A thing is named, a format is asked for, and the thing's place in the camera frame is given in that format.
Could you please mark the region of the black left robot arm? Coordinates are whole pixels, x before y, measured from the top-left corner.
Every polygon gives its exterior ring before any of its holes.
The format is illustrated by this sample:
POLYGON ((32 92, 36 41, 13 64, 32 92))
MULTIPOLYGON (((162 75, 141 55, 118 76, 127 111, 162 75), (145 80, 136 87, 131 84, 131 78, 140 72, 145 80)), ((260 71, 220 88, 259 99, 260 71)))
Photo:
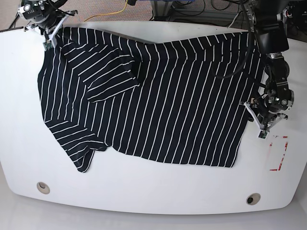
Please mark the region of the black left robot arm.
POLYGON ((244 106, 260 130, 259 138, 265 139, 271 128, 288 116, 284 111, 292 108, 294 92, 289 89, 287 78, 290 67, 282 53, 289 49, 283 23, 283 10, 287 0, 253 0, 247 15, 260 54, 265 56, 264 69, 268 75, 264 92, 259 92, 244 106))

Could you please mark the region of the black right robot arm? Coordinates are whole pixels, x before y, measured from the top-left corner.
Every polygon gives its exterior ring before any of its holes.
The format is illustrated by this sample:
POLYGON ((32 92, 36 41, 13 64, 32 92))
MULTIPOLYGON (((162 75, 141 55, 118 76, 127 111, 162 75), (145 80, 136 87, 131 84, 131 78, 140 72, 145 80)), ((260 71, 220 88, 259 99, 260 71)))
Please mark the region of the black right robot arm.
POLYGON ((39 27, 49 42, 69 16, 78 14, 77 10, 62 10, 65 3, 65 0, 23 0, 17 12, 21 18, 33 23, 31 28, 39 27))

